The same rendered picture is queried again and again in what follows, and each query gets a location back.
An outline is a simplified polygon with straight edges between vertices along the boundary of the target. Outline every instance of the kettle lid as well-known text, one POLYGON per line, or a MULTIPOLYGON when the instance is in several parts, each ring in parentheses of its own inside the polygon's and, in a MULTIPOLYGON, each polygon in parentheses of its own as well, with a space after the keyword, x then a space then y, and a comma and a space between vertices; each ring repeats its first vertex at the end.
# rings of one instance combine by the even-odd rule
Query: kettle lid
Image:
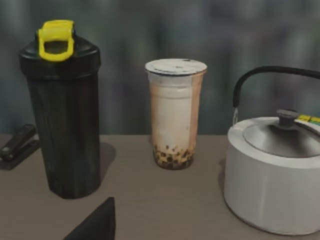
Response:
POLYGON ((19 61, 24 75, 39 79, 82 76, 101 66, 99 48, 77 36, 70 20, 45 22, 19 52, 19 61))
POLYGON ((296 111, 280 109, 273 123, 247 127, 243 137, 254 148, 286 158, 310 158, 320 155, 320 133, 295 121, 296 111))

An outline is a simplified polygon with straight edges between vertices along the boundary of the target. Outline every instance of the black shaker bottle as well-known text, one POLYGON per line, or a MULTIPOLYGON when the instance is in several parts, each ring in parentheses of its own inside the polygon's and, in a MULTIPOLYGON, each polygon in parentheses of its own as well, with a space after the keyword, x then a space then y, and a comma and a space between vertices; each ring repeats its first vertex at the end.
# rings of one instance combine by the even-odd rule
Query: black shaker bottle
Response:
POLYGON ((19 60, 50 190, 64 199, 91 194, 101 183, 99 48, 76 35, 73 21, 52 20, 19 60))

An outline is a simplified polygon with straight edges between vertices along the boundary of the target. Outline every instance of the white kettle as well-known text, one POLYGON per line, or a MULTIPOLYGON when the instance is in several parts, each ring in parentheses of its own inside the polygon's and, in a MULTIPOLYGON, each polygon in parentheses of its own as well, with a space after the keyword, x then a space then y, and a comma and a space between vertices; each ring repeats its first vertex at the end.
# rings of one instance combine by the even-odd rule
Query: white kettle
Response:
POLYGON ((227 135, 224 199, 252 226, 281 235, 306 235, 320 230, 320 126, 297 120, 299 114, 292 110, 237 122, 243 83, 268 72, 320 79, 317 71, 263 66, 238 80, 233 126, 227 135))

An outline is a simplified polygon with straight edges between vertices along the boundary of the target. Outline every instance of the table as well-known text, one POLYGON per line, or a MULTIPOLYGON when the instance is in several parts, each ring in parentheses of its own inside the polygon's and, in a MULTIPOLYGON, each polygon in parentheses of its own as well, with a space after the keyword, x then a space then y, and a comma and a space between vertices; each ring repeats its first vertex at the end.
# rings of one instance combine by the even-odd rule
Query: table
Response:
POLYGON ((115 197, 116 240, 318 240, 257 230, 223 199, 225 136, 199 136, 194 163, 165 170, 153 161, 150 137, 101 136, 100 188, 64 200, 49 191, 41 151, 0 171, 0 239, 60 240, 108 197, 115 197))

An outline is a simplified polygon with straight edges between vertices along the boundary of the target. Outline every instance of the black pointed object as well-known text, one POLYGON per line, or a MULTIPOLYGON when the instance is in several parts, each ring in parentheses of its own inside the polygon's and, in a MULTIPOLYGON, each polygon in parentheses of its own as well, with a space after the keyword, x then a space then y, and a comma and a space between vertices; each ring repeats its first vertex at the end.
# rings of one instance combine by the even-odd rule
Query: black pointed object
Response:
POLYGON ((115 199, 109 197, 63 240, 114 240, 115 199))
POLYGON ((77 36, 73 22, 49 21, 19 60, 50 190, 64 199, 90 195, 101 183, 99 48, 77 36))
POLYGON ((39 149, 35 126, 25 124, 0 148, 0 170, 12 170, 39 149))

